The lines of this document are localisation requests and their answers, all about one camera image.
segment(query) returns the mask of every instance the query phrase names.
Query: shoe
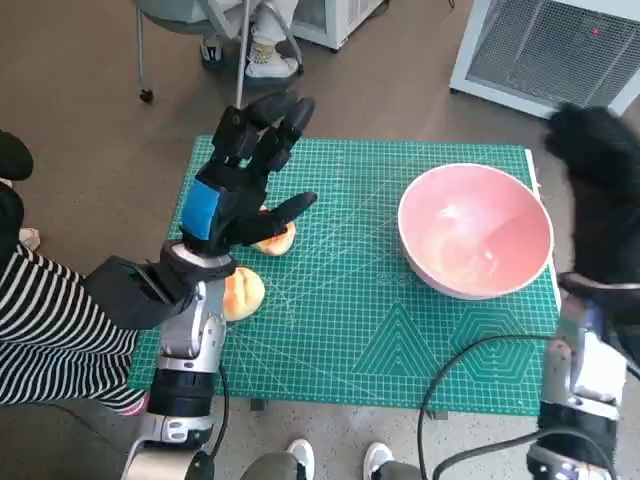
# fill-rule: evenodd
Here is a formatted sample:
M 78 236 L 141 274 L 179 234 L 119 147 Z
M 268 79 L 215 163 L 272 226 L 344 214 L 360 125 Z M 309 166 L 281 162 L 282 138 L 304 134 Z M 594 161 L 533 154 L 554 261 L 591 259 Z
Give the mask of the shoe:
M 364 456 L 362 478 L 364 480 L 371 480 L 371 475 L 373 475 L 374 472 L 377 472 L 382 465 L 391 461 L 393 461 L 393 454 L 389 447 L 380 442 L 372 444 Z
M 40 246 L 40 232 L 35 228 L 21 228 L 19 239 L 20 243 L 32 252 Z
M 307 480 L 313 480 L 313 474 L 316 469 L 316 460 L 313 456 L 313 448 L 311 448 L 311 444 L 304 438 L 299 438 L 289 445 L 287 452 L 296 457 L 298 463 L 304 465 Z
M 245 69 L 245 82 L 253 87 L 289 85 L 297 76 L 298 61 L 284 58 L 275 47 L 265 48 L 253 42 L 249 50 L 249 64 Z
M 224 63 L 222 43 L 218 39 L 200 39 L 200 61 L 207 70 L 218 70 Z

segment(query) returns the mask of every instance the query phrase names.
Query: black cable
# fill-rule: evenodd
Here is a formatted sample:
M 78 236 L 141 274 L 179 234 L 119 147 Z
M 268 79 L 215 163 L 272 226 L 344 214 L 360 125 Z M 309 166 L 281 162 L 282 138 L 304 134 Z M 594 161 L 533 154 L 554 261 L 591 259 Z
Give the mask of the black cable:
M 453 467 L 456 463 L 460 463 L 463 460 L 479 457 L 480 455 L 484 455 L 486 453 L 493 453 L 500 450 L 506 450 L 507 448 L 517 447 L 518 445 L 534 442 L 541 438 L 548 437 L 549 435 L 570 435 L 572 437 L 582 438 L 587 443 L 589 443 L 596 452 L 598 452 L 598 455 L 600 455 L 601 459 L 604 461 L 604 464 L 606 465 L 611 478 L 618 478 L 616 476 L 616 471 L 613 467 L 613 463 L 611 463 L 609 457 L 607 457 L 606 453 L 604 453 L 602 448 L 600 448 L 600 445 L 594 442 L 593 439 L 589 437 L 589 435 L 578 428 L 550 427 L 543 430 L 538 430 L 537 432 L 529 433 L 527 435 L 523 435 L 521 437 L 513 438 L 511 440 L 505 440 L 504 442 L 492 443 L 483 447 L 467 450 L 466 452 L 457 453 L 456 455 L 447 458 L 444 462 L 441 462 L 440 465 L 436 467 L 436 469 L 433 471 L 433 480 L 439 480 L 440 475 L 442 475 L 442 473 L 446 469 Z
M 224 435 L 227 433 L 227 424 L 229 423 L 229 383 L 227 382 L 227 372 L 222 364 L 220 365 L 220 378 L 222 379 L 222 392 L 224 395 L 224 413 L 222 414 L 222 425 L 220 425 L 218 438 L 213 446 L 213 450 L 211 450 L 210 458 L 212 462 L 216 458 L 218 450 L 220 450 L 220 445 L 222 445 Z
M 424 398 L 422 400 L 422 405 L 420 406 L 420 414 L 418 416 L 418 461 L 420 462 L 420 475 L 423 480 L 429 480 L 427 476 L 427 469 L 424 463 L 424 450 L 422 447 L 422 426 L 424 424 L 424 416 L 427 411 L 427 406 L 429 404 L 429 400 L 433 397 L 433 394 L 436 391 L 436 388 L 440 384 L 440 382 L 444 379 L 446 374 L 451 370 L 451 368 L 457 364 L 462 358 L 472 350 L 476 349 L 480 345 L 485 343 L 490 343 L 499 340 L 545 340 L 550 341 L 554 340 L 554 337 L 546 336 L 546 335 L 494 335 L 492 337 L 483 338 L 473 342 L 471 345 L 465 347 L 460 353 L 451 358 L 445 365 L 440 369 L 440 371 L 436 374 L 435 378 L 429 384 L 429 388 L 427 389 L 427 393 L 425 393 Z M 637 368 L 630 369 L 629 371 L 634 374 L 634 376 L 638 373 Z M 449 457 L 445 461 L 441 462 L 433 472 L 433 480 L 439 480 L 440 475 L 449 467 L 455 465 L 458 462 L 466 460 L 468 458 L 477 457 L 480 455 L 484 455 L 486 453 L 493 453 L 499 450 L 504 450 L 507 448 L 514 447 L 516 445 L 521 445 L 523 443 L 531 442 L 533 440 L 537 440 L 539 438 L 546 437 L 548 435 L 572 435 L 575 437 L 580 437 L 587 441 L 594 450 L 601 456 L 604 464 L 607 466 L 607 470 L 611 475 L 611 478 L 618 478 L 615 473 L 615 468 L 613 464 L 607 457 L 607 455 L 602 451 L 600 446 L 593 441 L 591 437 L 582 432 L 579 429 L 574 429 L 571 427 L 553 427 L 547 428 L 543 430 L 539 430 L 534 433 L 530 433 L 528 435 L 524 435 L 522 437 L 514 438 L 512 440 L 506 440 L 504 442 L 493 443 L 489 445 L 485 445 L 483 447 L 475 448 L 472 450 L 467 450 L 466 452 L 458 453 L 452 457 Z
M 429 388 L 427 389 L 427 393 L 424 394 L 424 398 L 422 399 L 422 405 L 420 406 L 420 414 L 418 415 L 418 461 L 420 463 L 420 474 L 422 475 L 422 480 L 429 480 L 427 476 L 427 467 L 424 464 L 424 450 L 422 448 L 422 425 L 424 424 L 424 416 L 427 412 L 427 405 L 429 404 L 429 400 L 433 397 L 433 394 L 442 382 L 442 379 L 449 373 L 449 370 L 458 363 L 462 358 L 469 353 L 470 351 L 476 349 L 480 345 L 489 342 L 495 342 L 498 340 L 553 340 L 554 337 L 550 337 L 547 335 L 495 335 L 492 337 L 483 338 L 481 340 L 477 340 L 473 342 L 471 345 L 465 347 L 460 353 L 455 355 L 451 360 L 449 360 L 444 367 L 440 369 L 440 371 L 436 374 L 435 378 L 429 384 Z

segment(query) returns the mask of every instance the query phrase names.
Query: floor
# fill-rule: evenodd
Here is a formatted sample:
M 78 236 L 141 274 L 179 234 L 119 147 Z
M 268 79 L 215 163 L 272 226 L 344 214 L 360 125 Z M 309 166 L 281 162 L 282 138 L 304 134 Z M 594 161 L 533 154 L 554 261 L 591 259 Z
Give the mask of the floor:
M 303 44 L 306 75 L 299 92 L 317 100 L 309 136 L 518 143 L 530 147 L 553 218 L 560 270 L 570 265 L 570 195 L 558 162 L 540 143 L 536 118 L 459 94 L 448 79 L 471 0 L 450 12 L 445 0 L 393 0 L 339 54 Z M 166 232 L 191 142 L 210 133 L 233 100 L 233 72 L 210 75 L 197 40 L 147 29 L 148 71 L 157 95 L 137 98 L 134 13 L 129 2 L 4 0 L 0 2 L 0 127 L 19 135 L 36 159 L 19 186 L 28 224 L 44 232 L 42 251 L 90 271 L 109 254 L 155 258 Z M 640 107 L 627 117 L 640 128 Z M 627 387 L 618 468 L 638 478 L 640 386 Z M 135 421 L 94 405 L 72 407 L 122 449 Z M 367 445 L 387 442 L 396 457 L 416 462 L 412 411 L 272 402 L 247 413 L 232 401 L 217 470 L 239 479 L 264 452 L 296 436 L 314 445 L 316 478 L 361 478 Z M 57 411 L 0 410 L 0 478 L 119 478 L 124 457 Z M 472 446 L 526 433 L 534 419 L 453 415 L 426 428 L 427 464 Z M 525 448 L 469 461 L 447 478 L 526 479 Z

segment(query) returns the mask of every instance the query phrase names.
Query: chair leg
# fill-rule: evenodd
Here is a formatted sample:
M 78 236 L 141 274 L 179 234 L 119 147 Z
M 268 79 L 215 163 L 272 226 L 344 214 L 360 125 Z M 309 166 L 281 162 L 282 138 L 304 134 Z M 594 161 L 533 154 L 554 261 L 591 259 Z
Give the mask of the chair leg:
M 251 17 L 251 0 L 244 0 L 244 15 L 242 17 L 242 43 L 240 59 L 238 60 L 238 82 L 236 84 L 236 108 L 242 108 L 242 93 L 244 89 L 244 71 L 247 67 L 247 46 L 249 43 L 249 18 Z
M 144 103 L 153 102 L 153 90 L 147 87 L 144 76 L 144 18 L 142 11 L 136 8 L 136 40 L 138 44 L 138 87 L 140 88 L 140 100 Z
M 298 61 L 298 73 L 302 73 L 303 71 L 302 51 L 300 50 L 298 41 L 295 39 L 295 37 L 291 33 L 291 29 L 289 28 L 287 23 L 284 21 L 284 18 L 282 18 L 282 15 L 280 15 L 280 12 L 278 11 L 278 9 L 269 1 L 262 2 L 260 4 L 260 7 L 266 8 L 269 11 L 269 13 L 271 13 L 273 18 L 275 18 L 280 24 L 280 28 L 282 29 L 282 32 L 287 37 L 287 41 L 291 44 L 291 47 L 293 48 L 293 51 L 296 56 L 296 60 Z

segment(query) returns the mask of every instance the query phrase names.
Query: white sneaker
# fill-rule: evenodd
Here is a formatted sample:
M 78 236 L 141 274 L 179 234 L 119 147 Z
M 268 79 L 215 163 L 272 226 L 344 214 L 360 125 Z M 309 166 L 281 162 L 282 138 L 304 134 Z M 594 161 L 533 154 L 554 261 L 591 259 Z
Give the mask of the white sneaker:
M 275 48 L 265 53 L 255 43 L 249 50 L 249 65 L 245 69 L 248 84 L 254 86 L 270 86 L 285 84 L 292 80 L 298 72 L 298 61 L 295 58 L 283 58 Z
M 40 246 L 40 232 L 35 228 L 21 228 L 18 238 L 20 243 L 32 252 Z
M 393 454 L 389 447 L 384 443 L 376 442 L 372 444 L 364 456 L 364 465 L 362 466 L 362 478 L 371 480 L 373 472 L 380 470 L 380 467 L 387 462 L 393 460 Z
M 313 474 L 316 469 L 316 460 L 313 456 L 313 448 L 311 448 L 311 444 L 304 438 L 299 438 L 289 445 L 287 452 L 296 457 L 298 463 L 304 465 L 307 480 L 313 480 Z

